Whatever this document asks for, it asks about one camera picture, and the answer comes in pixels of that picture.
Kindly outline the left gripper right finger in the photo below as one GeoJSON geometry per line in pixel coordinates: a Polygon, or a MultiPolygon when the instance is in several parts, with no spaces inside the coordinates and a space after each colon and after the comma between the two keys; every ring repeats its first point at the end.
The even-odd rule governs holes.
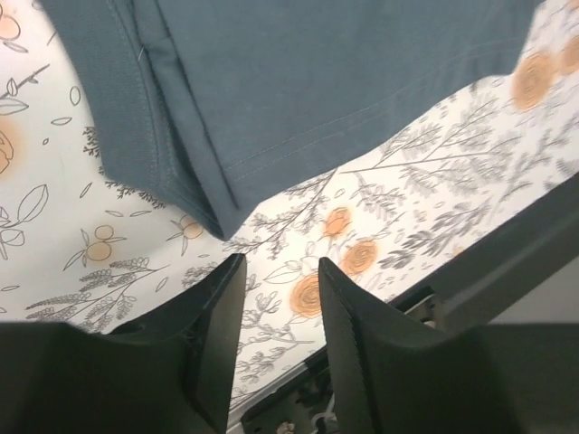
{"type": "Polygon", "coordinates": [[[429,327],[318,265],[343,433],[575,433],[578,327],[429,327]]]}

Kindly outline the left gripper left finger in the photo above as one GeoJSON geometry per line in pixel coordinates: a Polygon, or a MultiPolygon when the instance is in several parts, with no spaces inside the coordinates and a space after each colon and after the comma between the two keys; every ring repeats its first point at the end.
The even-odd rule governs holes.
{"type": "Polygon", "coordinates": [[[224,433],[247,263],[112,332],[57,322],[1,326],[4,433],[224,433]]]}

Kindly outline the blue-grey t shirt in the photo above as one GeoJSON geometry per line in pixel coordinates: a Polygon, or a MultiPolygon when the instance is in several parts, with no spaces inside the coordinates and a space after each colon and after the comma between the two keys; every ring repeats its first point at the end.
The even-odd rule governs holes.
{"type": "Polygon", "coordinates": [[[105,175],[229,240],[262,201],[512,72],[534,1],[45,1],[105,175]]]}

